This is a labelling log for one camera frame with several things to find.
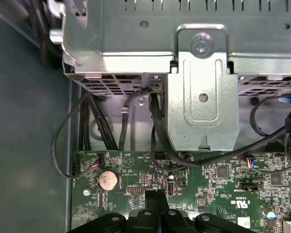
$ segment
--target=screw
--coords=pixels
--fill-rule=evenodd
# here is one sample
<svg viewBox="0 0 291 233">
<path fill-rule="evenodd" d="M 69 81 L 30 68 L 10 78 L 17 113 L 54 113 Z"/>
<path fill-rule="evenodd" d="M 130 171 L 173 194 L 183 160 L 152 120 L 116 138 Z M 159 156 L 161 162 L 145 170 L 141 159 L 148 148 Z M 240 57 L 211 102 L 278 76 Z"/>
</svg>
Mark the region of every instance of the screw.
<svg viewBox="0 0 291 233">
<path fill-rule="evenodd" d="M 176 212 L 173 211 L 173 210 L 170 210 L 170 211 L 168 211 L 168 214 L 169 214 L 169 215 L 176 215 Z"/>
<path fill-rule="evenodd" d="M 146 102 L 145 98 L 143 98 L 143 97 L 139 98 L 138 103 L 139 103 L 140 106 L 143 106 L 145 104 L 145 102 Z"/>
<path fill-rule="evenodd" d="M 91 191 L 88 188 L 86 188 L 83 190 L 83 195 L 88 197 L 89 195 L 91 195 Z"/>
<path fill-rule="evenodd" d="M 205 222 L 210 221 L 210 217 L 208 217 L 207 215 L 203 215 L 203 216 L 201 217 L 201 219 L 202 219 L 203 221 L 205 221 Z"/>
<path fill-rule="evenodd" d="M 200 53 L 204 53 L 207 50 L 207 42 L 203 39 L 200 39 L 200 41 L 197 43 L 196 49 Z"/>
</svg>

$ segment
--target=motherboard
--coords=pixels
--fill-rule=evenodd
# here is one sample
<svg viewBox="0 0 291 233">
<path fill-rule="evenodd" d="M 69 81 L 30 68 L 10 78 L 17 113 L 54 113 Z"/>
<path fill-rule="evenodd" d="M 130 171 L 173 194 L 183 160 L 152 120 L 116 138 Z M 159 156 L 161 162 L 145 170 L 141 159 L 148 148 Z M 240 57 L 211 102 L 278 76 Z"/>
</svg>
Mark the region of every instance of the motherboard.
<svg viewBox="0 0 291 233">
<path fill-rule="evenodd" d="M 276 170 L 289 165 L 281 153 L 252 153 L 254 168 Z M 199 160 L 208 153 L 186 155 Z M 283 220 L 291 214 L 291 171 L 261 175 L 238 159 L 203 167 L 164 172 L 153 166 L 150 152 L 78 151 L 72 171 L 78 173 L 102 164 L 72 184 L 71 227 L 85 224 L 106 213 L 126 217 L 145 207 L 145 191 L 164 189 L 169 207 L 184 210 L 191 219 L 211 213 L 258 233 L 282 233 Z M 169 166 L 165 153 L 155 154 Z"/>
</svg>

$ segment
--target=wire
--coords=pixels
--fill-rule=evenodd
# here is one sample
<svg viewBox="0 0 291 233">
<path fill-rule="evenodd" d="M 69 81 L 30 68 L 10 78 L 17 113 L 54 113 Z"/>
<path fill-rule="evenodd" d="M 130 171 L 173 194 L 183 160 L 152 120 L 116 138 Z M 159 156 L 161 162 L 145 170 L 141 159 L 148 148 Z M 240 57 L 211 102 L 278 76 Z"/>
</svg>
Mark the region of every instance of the wire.
<svg viewBox="0 0 291 233">
<path fill-rule="evenodd" d="M 60 48 L 52 43 L 49 38 L 49 22 L 45 14 L 43 3 L 41 0 L 30 0 L 31 13 L 33 14 L 32 22 L 37 24 L 39 36 L 41 36 L 40 43 L 45 43 L 45 46 L 56 56 L 62 56 Z"/>
<path fill-rule="evenodd" d="M 140 91 L 136 91 L 132 95 L 130 95 L 127 100 L 124 103 L 124 107 L 127 107 L 127 112 L 122 114 L 122 130 L 121 130 L 121 135 L 120 135 L 120 140 L 119 140 L 119 150 L 123 151 L 124 150 L 124 143 L 125 143 L 125 137 L 126 137 L 126 132 L 127 132 L 127 126 L 128 126 L 128 119 L 129 119 L 129 106 L 131 102 L 141 96 L 147 95 L 153 90 L 149 87 L 143 88 Z"/>
<path fill-rule="evenodd" d="M 83 138 L 84 138 L 84 148 L 87 151 L 91 150 L 91 142 L 89 136 L 89 109 L 88 109 L 88 101 L 85 99 L 81 105 L 83 107 Z"/>
<path fill-rule="evenodd" d="M 289 142 L 290 133 L 285 134 L 285 141 L 284 141 L 284 152 L 287 159 L 291 162 L 291 155 L 288 152 L 288 142 Z"/>
<path fill-rule="evenodd" d="M 251 159 L 247 158 L 248 167 L 252 168 Z"/>
<path fill-rule="evenodd" d="M 258 172 L 258 173 L 261 173 L 261 174 L 264 174 L 264 175 L 271 175 L 271 174 L 280 174 L 280 173 L 283 173 L 283 172 L 291 171 L 291 166 L 286 167 L 284 169 L 275 170 L 275 171 L 259 170 L 259 169 L 256 169 L 256 168 L 252 168 L 251 170 L 253 170 L 255 172 Z"/>
<path fill-rule="evenodd" d="M 162 170 L 162 171 L 165 171 L 165 172 L 179 171 L 179 170 L 185 168 L 185 166 L 179 166 L 179 167 L 169 168 L 169 169 L 168 168 L 164 168 L 155 159 L 155 148 L 156 148 L 155 128 L 153 126 L 152 132 L 151 132 L 151 161 L 154 164 L 154 166 L 157 167 L 159 170 Z"/>
<path fill-rule="evenodd" d="M 289 162 L 291 162 L 291 156 L 290 153 L 288 152 L 288 140 L 289 140 L 289 133 L 285 134 L 285 140 L 284 140 L 284 151 L 285 151 L 285 156 L 287 157 L 287 159 L 289 160 Z M 283 173 L 283 172 L 287 172 L 291 170 L 291 166 L 283 168 L 283 169 L 279 169 L 279 170 L 274 170 L 274 171 L 267 171 L 267 170 L 259 170 L 256 168 L 252 168 L 251 169 L 255 172 L 259 172 L 261 174 L 264 175 L 269 175 L 269 174 L 279 174 L 279 173 Z"/>
<path fill-rule="evenodd" d="M 80 178 L 82 176 L 84 176 L 87 172 L 89 172 L 91 169 L 96 168 L 96 162 L 92 165 L 89 166 L 88 168 L 86 168 L 83 172 L 77 174 L 77 175 L 68 175 L 65 172 L 62 171 L 62 169 L 59 167 L 58 161 L 57 161 L 57 155 L 56 155 L 56 141 L 58 138 L 59 133 L 61 132 L 61 130 L 63 129 L 64 125 L 68 122 L 68 120 L 70 119 L 70 117 L 75 114 L 81 103 L 88 97 L 89 93 L 84 94 L 78 101 L 77 106 L 75 106 L 70 113 L 68 114 L 68 116 L 63 120 L 63 122 L 59 125 L 58 129 L 55 131 L 53 138 L 52 138 L 52 144 L 51 144 L 51 154 L 52 154 L 52 158 L 53 158 L 53 163 L 54 166 L 56 168 L 56 170 L 58 171 L 58 173 L 65 177 L 65 178 L 69 178 L 69 179 L 77 179 Z"/>
<path fill-rule="evenodd" d="M 252 129 L 254 130 L 254 132 L 256 132 L 258 135 L 262 136 L 262 137 L 266 137 L 269 134 L 267 134 L 266 132 L 264 132 L 258 125 L 256 122 L 256 112 L 258 110 L 258 108 L 266 101 L 269 100 L 275 100 L 275 99 L 279 99 L 279 98 L 287 98 L 287 97 L 291 97 L 291 94 L 285 94 L 285 95 L 281 95 L 281 96 L 271 96 L 271 97 L 266 97 L 265 99 L 261 100 L 259 103 L 257 103 L 251 110 L 250 112 L 250 117 L 249 117 L 249 121 L 250 121 L 250 125 L 252 127 Z M 276 139 L 281 145 L 284 144 L 284 142 L 281 139 Z"/>
<path fill-rule="evenodd" d="M 267 144 L 270 141 L 272 141 L 273 139 L 281 136 L 285 132 L 285 127 L 282 127 L 280 129 L 278 129 L 277 131 L 275 131 L 274 133 L 270 134 L 269 136 L 255 142 L 255 143 L 252 143 L 250 145 L 242 147 L 240 149 L 237 149 L 237 150 L 225 153 L 225 154 L 213 156 L 210 158 L 194 161 L 194 162 L 184 161 L 184 160 L 180 159 L 177 156 L 177 154 L 175 154 L 175 152 L 173 151 L 173 149 L 170 145 L 170 142 L 169 142 L 169 139 L 168 139 L 168 136 L 167 136 L 164 124 L 163 124 L 162 114 L 160 111 L 159 101 L 158 101 L 156 93 L 151 94 L 150 110 L 152 112 L 152 118 L 153 118 L 153 123 L 155 126 L 155 131 L 156 131 L 157 136 L 158 136 L 160 142 L 162 143 L 165 151 L 167 152 L 167 155 L 173 160 L 174 163 L 178 163 L 178 164 L 181 164 L 183 166 L 200 167 L 200 166 L 215 164 L 215 163 L 221 162 L 221 161 L 229 159 L 229 158 L 237 157 L 237 156 L 243 155 L 244 153 L 246 153 L 248 151 L 256 150 L 256 149 L 264 146 L 265 144 Z"/>
<path fill-rule="evenodd" d="M 92 110 L 92 113 L 98 125 L 98 130 L 101 134 L 102 140 L 104 141 L 106 145 L 107 150 L 118 150 L 118 147 L 112 135 L 110 126 L 106 120 L 106 117 L 104 116 L 104 114 L 102 113 L 98 105 L 96 97 L 89 95 L 88 100 L 89 100 L 89 106 Z"/>
<path fill-rule="evenodd" d="M 83 107 L 84 102 L 82 102 L 80 105 L 78 151 L 83 150 Z"/>
</svg>

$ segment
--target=integrated circuit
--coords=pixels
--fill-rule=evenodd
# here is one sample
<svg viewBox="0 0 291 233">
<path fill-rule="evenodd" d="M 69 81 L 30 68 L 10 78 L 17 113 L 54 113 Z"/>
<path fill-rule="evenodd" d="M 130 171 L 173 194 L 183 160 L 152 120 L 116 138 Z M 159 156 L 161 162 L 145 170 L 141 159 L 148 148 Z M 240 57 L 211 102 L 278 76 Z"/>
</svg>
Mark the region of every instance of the integrated circuit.
<svg viewBox="0 0 291 233">
<path fill-rule="evenodd" d="M 271 175 L 271 185 L 281 185 L 281 175 L 272 174 Z"/>
<path fill-rule="evenodd" d="M 177 186 L 180 187 L 180 188 L 183 188 L 186 186 L 186 178 L 185 177 L 178 177 L 177 178 Z"/>
<path fill-rule="evenodd" d="M 206 199 L 205 198 L 198 198 L 197 199 L 198 205 L 199 206 L 204 206 L 206 205 Z"/>
<path fill-rule="evenodd" d="M 198 211 L 199 213 L 204 213 L 205 210 L 206 210 L 205 207 L 198 207 L 198 208 L 197 208 L 197 211 Z"/>
<path fill-rule="evenodd" d="M 217 177 L 218 178 L 228 178 L 228 167 L 226 167 L 226 166 L 217 167 Z"/>
</svg>

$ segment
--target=metal bracket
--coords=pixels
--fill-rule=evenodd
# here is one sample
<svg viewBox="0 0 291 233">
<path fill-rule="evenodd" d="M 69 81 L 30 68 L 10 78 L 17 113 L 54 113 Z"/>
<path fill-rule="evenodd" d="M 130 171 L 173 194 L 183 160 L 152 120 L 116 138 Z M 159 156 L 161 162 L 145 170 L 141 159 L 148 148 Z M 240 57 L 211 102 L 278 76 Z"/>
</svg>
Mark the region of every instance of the metal bracket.
<svg viewBox="0 0 291 233">
<path fill-rule="evenodd" d="M 57 18 L 61 18 L 65 14 L 65 4 L 62 2 L 48 0 L 48 9 Z"/>
<path fill-rule="evenodd" d="M 232 150 L 238 83 L 227 69 L 227 32 L 220 24 L 186 24 L 176 35 L 178 73 L 168 75 L 166 109 L 175 150 Z"/>
</svg>

